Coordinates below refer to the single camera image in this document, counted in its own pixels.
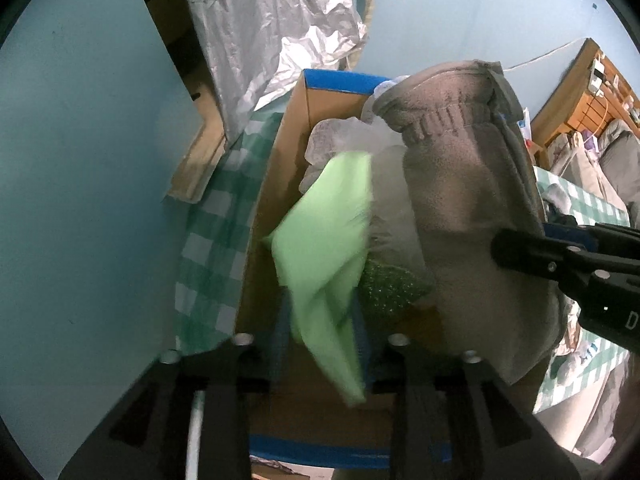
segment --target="silver curtain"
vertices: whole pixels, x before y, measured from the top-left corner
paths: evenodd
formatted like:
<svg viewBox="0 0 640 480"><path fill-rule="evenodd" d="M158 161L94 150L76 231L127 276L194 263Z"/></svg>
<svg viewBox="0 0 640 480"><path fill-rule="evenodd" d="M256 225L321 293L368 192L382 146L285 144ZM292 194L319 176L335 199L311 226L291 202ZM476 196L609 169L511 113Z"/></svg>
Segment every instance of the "silver curtain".
<svg viewBox="0 0 640 480"><path fill-rule="evenodd" d="M353 0L188 0L227 141L304 68L337 68L365 26Z"/></svg>

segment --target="wooden furniture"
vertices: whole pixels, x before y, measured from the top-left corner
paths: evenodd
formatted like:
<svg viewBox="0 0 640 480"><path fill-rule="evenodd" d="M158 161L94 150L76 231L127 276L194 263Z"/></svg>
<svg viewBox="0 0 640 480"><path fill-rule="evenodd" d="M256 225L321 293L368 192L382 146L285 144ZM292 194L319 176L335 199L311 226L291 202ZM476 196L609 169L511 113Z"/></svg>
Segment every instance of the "wooden furniture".
<svg viewBox="0 0 640 480"><path fill-rule="evenodd" d="M607 81L613 82L617 74L620 78L618 90L613 88L613 85L603 84L601 88L604 97L593 96L587 90L591 64L598 55L602 56L598 44L592 39L586 40L558 88L531 121L532 140L535 143L546 147L558 135L574 130L590 130L599 136L612 119L622 119L628 124L629 129L640 137L640 128L622 107L628 95L633 97L634 106L639 106L640 102L609 57L601 60L605 77Z"/></svg>

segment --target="brown cloth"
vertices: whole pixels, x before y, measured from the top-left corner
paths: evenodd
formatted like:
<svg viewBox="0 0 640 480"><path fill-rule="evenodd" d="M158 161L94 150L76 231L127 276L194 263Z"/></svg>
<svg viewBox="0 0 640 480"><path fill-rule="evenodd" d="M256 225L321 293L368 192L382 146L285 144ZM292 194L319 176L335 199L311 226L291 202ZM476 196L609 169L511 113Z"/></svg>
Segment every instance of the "brown cloth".
<svg viewBox="0 0 640 480"><path fill-rule="evenodd" d="M552 283L490 254L501 228L543 235L522 106L499 63L465 61L405 79L373 111L408 147L404 176L449 351L476 350L514 383L561 332Z"/></svg>

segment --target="gingham tablecloth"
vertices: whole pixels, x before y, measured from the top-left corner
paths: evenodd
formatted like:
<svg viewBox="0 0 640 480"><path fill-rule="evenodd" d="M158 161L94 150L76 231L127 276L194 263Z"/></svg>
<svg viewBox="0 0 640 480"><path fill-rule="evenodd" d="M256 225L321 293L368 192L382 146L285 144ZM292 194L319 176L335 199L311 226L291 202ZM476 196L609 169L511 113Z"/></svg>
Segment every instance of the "gingham tablecloth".
<svg viewBox="0 0 640 480"><path fill-rule="evenodd" d="M594 225L596 222L616 225L629 225L629 217L626 211L615 208L611 204L604 202L591 193L587 193L581 187L575 186L571 182L560 178L542 168L534 168L538 189L543 192L552 183L559 184L571 197L571 215L575 216L580 225ZM603 339L587 330L582 331L582 336L590 341L596 342L600 349L593 361L584 369L576 380L568 386L559 386L556 375L558 368L566 359L556 357L551 359L546 370L545 380L540 386L538 397L533 412L541 412L558 402L574 396L581 392L590 384L597 382L604 377L607 372L619 365L628 357L628 351L611 341Z"/></svg>
<svg viewBox="0 0 640 480"><path fill-rule="evenodd" d="M176 348L215 348L234 331L255 204L282 113L254 112L187 221L175 285Z"/></svg>

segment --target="purple object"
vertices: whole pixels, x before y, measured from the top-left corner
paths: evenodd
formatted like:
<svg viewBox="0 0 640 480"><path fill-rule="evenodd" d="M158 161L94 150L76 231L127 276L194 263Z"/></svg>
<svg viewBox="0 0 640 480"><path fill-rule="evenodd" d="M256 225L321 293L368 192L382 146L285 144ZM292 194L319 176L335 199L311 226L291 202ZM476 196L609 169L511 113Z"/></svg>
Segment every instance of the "purple object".
<svg viewBox="0 0 640 480"><path fill-rule="evenodd" d="M598 145L596 144L596 137L593 135L591 131L583 130L582 140L584 141L585 149L589 150L590 152L598 151Z"/></svg>

